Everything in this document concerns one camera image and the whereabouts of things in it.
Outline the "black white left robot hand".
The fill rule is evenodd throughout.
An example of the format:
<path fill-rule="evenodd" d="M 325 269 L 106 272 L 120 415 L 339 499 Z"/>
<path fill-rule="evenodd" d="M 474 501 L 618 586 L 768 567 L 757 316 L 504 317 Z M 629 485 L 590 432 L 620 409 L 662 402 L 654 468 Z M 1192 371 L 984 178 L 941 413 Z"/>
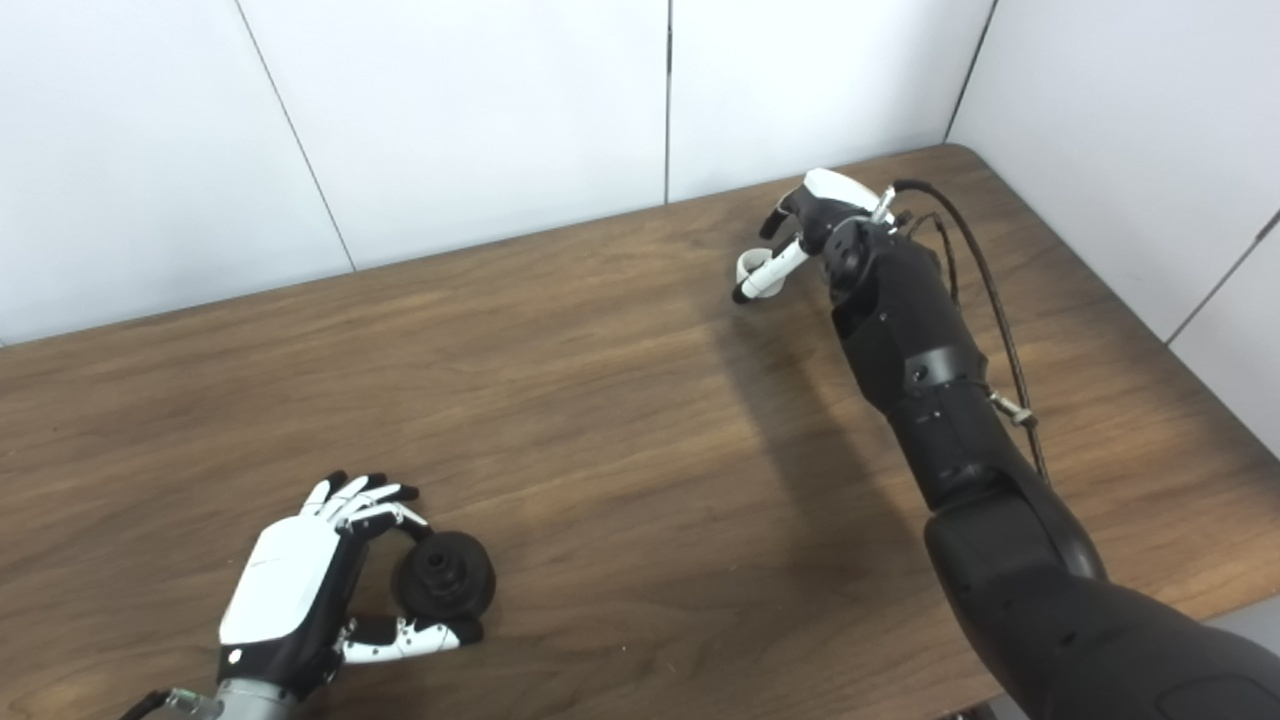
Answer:
<path fill-rule="evenodd" d="M 435 530 L 410 507 L 417 495 L 381 473 L 334 471 L 260 532 L 218 629 L 215 701 L 228 717 L 285 719 L 343 667 L 483 639 L 492 559 L 474 536 Z M 411 542 L 390 577 L 399 612 L 357 615 L 349 605 L 370 546 L 393 530 Z"/>

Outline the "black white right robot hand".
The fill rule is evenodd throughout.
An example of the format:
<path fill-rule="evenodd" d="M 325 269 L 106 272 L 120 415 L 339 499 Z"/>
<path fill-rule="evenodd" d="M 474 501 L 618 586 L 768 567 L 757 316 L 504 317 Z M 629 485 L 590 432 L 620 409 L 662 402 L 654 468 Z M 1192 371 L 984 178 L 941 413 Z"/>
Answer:
<path fill-rule="evenodd" d="M 820 259 L 827 272 L 855 266 L 854 246 L 861 231 L 895 232 L 897 219 L 890 211 L 895 196 L 892 188 L 874 193 L 831 169 L 809 170 L 774 204 L 758 236 L 772 241 L 790 219 L 797 228 L 773 249 L 754 249 L 739 256 L 732 300 L 744 305 L 776 296 L 785 279 L 810 259 Z"/>

